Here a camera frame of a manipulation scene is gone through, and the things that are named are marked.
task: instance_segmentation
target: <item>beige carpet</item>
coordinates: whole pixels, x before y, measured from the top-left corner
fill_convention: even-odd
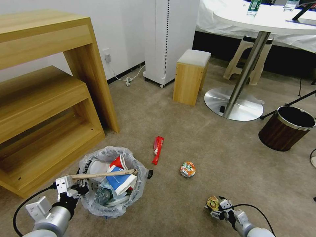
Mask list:
[[[195,107],[173,102],[173,83],[161,89],[139,76],[129,88],[122,81],[110,85],[121,132],[107,131],[107,138],[92,151],[107,145],[127,147],[147,168],[154,169],[154,176],[148,180],[143,197],[117,219],[94,216],[79,203],[69,223],[69,236],[238,236],[229,223],[211,219],[204,209],[210,195],[259,207],[277,237],[315,236],[316,169],[309,162],[309,154],[316,147],[316,130],[290,151],[277,152],[258,139],[267,120],[237,122],[210,111],[204,103],[205,92],[236,83],[223,79],[226,66],[227,62],[211,59]],[[303,80],[302,94],[314,89],[309,84]],[[246,89],[265,101],[265,111],[269,112],[297,98],[299,79],[264,72],[257,86]],[[297,106],[316,115],[315,97]],[[165,143],[154,166],[152,144],[158,135]],[[190,179],[179,173],[186,160],[194,162],[197,169]],[[78,161],[56,178],[75,173]],[[50,190],[46,195],[53,203],[57,192]],[[21,202],[21,198],[0,188],[1,236],[15,236],[12,217]],[[242,209],[254,225],[268,228],[256,210]],[[33,228],[33,220],[24,209],[18,216],[18,226],[22,233]]]

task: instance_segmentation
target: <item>wooden stick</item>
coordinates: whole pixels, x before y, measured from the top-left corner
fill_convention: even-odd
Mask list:
[[[74,174],[70,175],[72,179],[88,179],[88,178],[97,178],[97,177],[106,177],[106,176],[116,176],[116,175],[123,175],[123,174],[132,174],[137,172],[137,170],[124,170],[124,171],[116,171],[110,173],[96,173],[96,174]]]

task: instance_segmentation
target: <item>metal table base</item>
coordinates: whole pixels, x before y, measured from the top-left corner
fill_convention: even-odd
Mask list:
[[[259,100],[251,95],[242,94],[242,90],[250,73],[257,64],[269,35],[270,32],[265,31],[258,33],[247,62],[240,74],[240,79],[233,90],[215,88],[205,94],[204,101],[213,112],[227,119],[238,121],[254,120],[263,114],[263,106]]]
[[[209,90],[204,101],[210,110],[223,116],[222,106],[227,107],[233,88],[220,87]],[[263,106],[254,96],[241,92],[236,104],[226,118],[237,121],[250,121],[259,118],[263,114]]]

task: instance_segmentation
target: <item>brown wastebasket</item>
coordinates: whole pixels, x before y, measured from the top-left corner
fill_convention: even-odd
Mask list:
[[[316,120],[308,112],[281,106],[259,132],[259,139],[273,150],[288,151],[315,126]]]

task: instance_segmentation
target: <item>plastic bag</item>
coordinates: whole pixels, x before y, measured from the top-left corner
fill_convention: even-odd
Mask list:
[[[87,154],[79,162],[79,174],[86,172],[86,166],[93,159],[99,159],[108,163],[111,163],[119,155],[123,155],[125,159],[125,165],[128,169],[137,169],[137,182],[136,187],[132,191],[129,200],[122,204],[118,204],[115,207],[105,207],[94,202],[95,186],[98,185],[96,181],[88,180],[89,192],[81,196],[81,202],[84,208],[88,209],[92,214],[96,216],[106,216],[116,218],[123,215],[126,212],[126,208],[136,202],[142,195],[145,187],[145,183],[148,177],[149,170],[145,166],[136,160],[133,153],[124,147],[120,146],[107,146],[94,153]]]

